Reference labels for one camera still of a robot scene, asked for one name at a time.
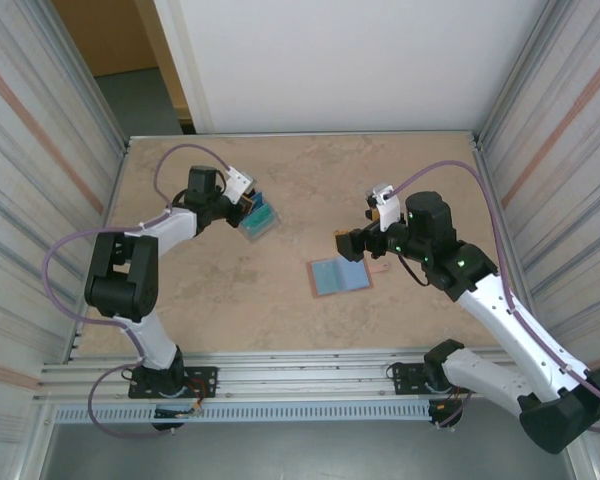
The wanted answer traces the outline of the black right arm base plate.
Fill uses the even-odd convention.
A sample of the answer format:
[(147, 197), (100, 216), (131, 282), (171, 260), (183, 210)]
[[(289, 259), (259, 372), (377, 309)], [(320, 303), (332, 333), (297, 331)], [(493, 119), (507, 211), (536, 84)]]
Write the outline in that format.
[(393, 383), (396, 395), (454, 395), (468, 394), (466, 388), (459, 388), (446, 381), (436, 383), (430, 379), (423, 363), (395, 362), (385, 371), (386, 377)]

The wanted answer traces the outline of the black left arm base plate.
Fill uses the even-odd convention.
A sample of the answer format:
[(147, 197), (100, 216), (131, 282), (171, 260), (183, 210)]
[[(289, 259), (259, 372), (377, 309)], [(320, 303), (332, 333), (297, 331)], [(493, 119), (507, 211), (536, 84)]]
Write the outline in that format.
[(135, 368), (130, 377), (131, 399), (214, 398), (218, 384), (216, 367), (184, 367), (154, 370)]

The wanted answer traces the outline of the brown wooden panel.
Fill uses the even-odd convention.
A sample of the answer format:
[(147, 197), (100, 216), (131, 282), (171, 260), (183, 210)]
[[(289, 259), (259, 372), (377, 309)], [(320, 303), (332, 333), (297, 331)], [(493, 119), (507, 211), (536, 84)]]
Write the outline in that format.
[(155, 0), (51, 0), (95, 76), (158, 68), (182, 125), (193, 124)]

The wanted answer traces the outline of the teal credit card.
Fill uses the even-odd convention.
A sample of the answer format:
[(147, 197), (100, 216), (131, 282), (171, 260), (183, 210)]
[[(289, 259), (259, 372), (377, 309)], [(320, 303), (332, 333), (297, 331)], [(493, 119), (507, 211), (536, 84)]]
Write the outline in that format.
[(255, 241), (273, 228), (276, 222), (277, 214), (274, 210), (254, 211), (240, 224), (240, 228), (248, 240)]

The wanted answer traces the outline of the translucent corrugated side panel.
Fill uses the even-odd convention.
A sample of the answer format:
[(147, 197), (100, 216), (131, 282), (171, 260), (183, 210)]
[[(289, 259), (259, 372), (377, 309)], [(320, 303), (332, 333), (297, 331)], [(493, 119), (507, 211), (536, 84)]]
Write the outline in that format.
[(0, 480), (41, 369), (62, 362), (126, 138), (51, 0), (0, 0)]
[(546, 0), (477, 140), (521, 298), (600, 367), (600, 0)]

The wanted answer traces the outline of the aluminium mounting rail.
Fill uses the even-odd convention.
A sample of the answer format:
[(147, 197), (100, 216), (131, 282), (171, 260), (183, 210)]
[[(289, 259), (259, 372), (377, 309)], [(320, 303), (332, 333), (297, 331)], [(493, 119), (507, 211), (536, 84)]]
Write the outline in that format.
[[(420, 363), (423, 348), (189, 353), (186, 366), (219, 369), (216, 402), (375, 400), (394, 395), (389, 365)], [(134, 363), (127, 354), (76, 355), (45, 365), (34, 391), (36, 404), (84, 404), (106, 371)]]

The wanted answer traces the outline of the clear acrylic card stand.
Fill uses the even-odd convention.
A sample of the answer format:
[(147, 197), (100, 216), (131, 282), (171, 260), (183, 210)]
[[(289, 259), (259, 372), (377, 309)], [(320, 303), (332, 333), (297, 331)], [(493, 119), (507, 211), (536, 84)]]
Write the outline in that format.
[(238, 230), (249, 241), (255, 242), (279, 224), (279, 216), (261, 191), (253, 193), (251, 210), (238, 225)]

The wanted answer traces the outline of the white partition board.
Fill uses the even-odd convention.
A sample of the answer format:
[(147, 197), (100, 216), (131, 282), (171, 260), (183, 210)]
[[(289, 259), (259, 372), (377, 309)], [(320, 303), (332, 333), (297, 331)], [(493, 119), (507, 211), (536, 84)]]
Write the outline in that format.
[(154, 0), (198, 132), (465, 131), (548, 0)]

